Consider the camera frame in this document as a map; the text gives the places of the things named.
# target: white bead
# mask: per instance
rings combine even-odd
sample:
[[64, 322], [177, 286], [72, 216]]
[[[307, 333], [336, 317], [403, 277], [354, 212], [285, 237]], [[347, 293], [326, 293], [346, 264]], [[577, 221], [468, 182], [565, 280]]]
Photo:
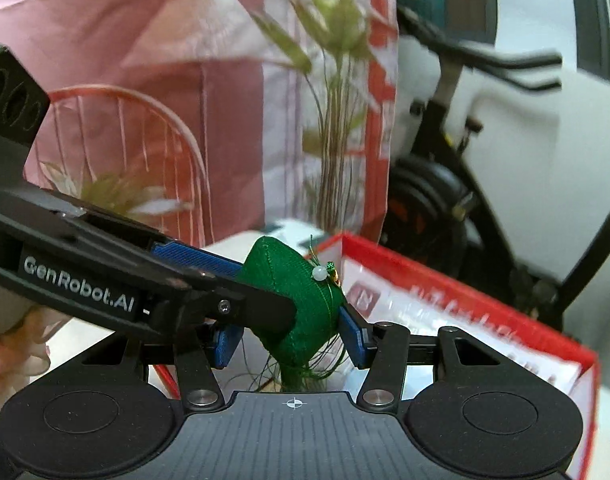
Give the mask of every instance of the white bead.
[[311, 276], [317, 282], [324, 282], [329, 277], [329, 274], [327, 273], [327, 268], [326, 267], [323, 267], [322, 265], [319, 265], [319, 266], [314, 267], [312, 269]]

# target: exercise bike handlebar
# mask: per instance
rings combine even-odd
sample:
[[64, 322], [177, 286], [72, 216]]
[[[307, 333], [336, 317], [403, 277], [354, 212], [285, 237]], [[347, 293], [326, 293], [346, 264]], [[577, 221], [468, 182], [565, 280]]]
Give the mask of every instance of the exercise bike handlebar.
[[504, 73], [513, 70], [560, 67], [563, 57], [558, 52], [540, 52], [521, 56], [498, 56], [467, 47], [450, 40], [437, 27], [421, 18], [409, 16], [399, 9], [398, 18], [401, 31], [415, 37], [419, 43], [440, 57], [457, 62], [468, 68], [480, 70], [516, 88], [529, 92], [544, 92], [562, 87], [560, 79], [554, 78], [540, 84], [529, 85], [517, 81]]

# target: green fabric sachet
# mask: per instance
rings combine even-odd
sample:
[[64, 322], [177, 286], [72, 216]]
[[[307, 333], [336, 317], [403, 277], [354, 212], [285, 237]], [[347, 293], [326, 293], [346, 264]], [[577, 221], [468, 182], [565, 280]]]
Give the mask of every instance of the green fabric sachet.
[[315, 280], [312, 270], [313, 264], [297, 251], [265, 236], [256, 241], [237, 275], [240, 282], [286, 296], [296, 306], [296, 321], [289, 333], [255, 332], [279, 365], [284, 392], [303, 391], [307, 380], [322, 380], [333, 371], [315, 372], [310, 361], [338, 335], [338, 311], [345, 297], [332, 279]]

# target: black circular cover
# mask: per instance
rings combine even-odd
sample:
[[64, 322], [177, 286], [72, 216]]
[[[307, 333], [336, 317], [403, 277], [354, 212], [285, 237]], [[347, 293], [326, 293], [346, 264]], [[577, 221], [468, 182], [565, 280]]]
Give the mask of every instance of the black circular cover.
[[437, 381], [410, 403], [405, 424], [419, 449], [483, 478], [533, 478], [566, 466], [582, 436], [574, 402], [533, 386], [456, 386]]
[[148, 384], [27, 388], [0, 412], [10, 458], [45, 478], [98, 478], [142, 462], [170, 435], [169, 401]]

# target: gray ribbed plate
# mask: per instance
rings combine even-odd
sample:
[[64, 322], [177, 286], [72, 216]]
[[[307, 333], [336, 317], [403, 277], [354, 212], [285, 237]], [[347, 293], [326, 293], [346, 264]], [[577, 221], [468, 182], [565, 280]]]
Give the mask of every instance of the gray ribbed plate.
[[[23, 475], [19, 480], [31, 480]], [[399, 422], [345, 393], [239, 393], [190, 416], [160, 455], [120, 480], [458, 480], [413, 446]], [[562, 476], [550, 476], [551, 480]]]

